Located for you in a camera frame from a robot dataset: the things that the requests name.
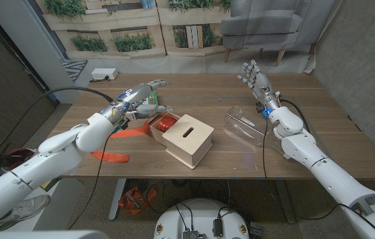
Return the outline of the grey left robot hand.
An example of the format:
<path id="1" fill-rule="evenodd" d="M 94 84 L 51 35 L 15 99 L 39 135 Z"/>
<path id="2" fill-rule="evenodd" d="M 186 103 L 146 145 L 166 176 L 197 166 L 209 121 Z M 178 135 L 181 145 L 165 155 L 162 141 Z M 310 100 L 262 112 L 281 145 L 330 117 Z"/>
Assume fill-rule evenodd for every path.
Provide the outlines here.
<path id="1" fill-rule="evenodd" d="M 156 106 L 154 104 L 143 104 L 150 93 L 161 86 L 169 85 L 166 80 L 154 80 L 148 83 L 142 83 L 132 87 L 120 94 L 113 102 L 102 111 L 99 112 L 112 124 L 124 122 L 127 114 L 138 113 L 142 116 L 150 116 L 155 113 L 170 112 L 173 110 L 171 106 Z"/>

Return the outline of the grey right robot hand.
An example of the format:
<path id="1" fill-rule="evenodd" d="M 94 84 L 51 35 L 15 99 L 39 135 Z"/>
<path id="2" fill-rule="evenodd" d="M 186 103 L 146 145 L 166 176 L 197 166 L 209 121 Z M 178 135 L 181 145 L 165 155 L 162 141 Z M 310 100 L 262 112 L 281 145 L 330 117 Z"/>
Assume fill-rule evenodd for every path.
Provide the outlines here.
<path id="1" fill-rule="evenodd" d="M 263 108 L 271 112 L 277 109 L 279 104 L 272 85 L 255 60 L 251 60 L 250 63 L 243 63 L 242 72 L 246 77 L 239 75 L 238 79 L 248 86 Z"/>

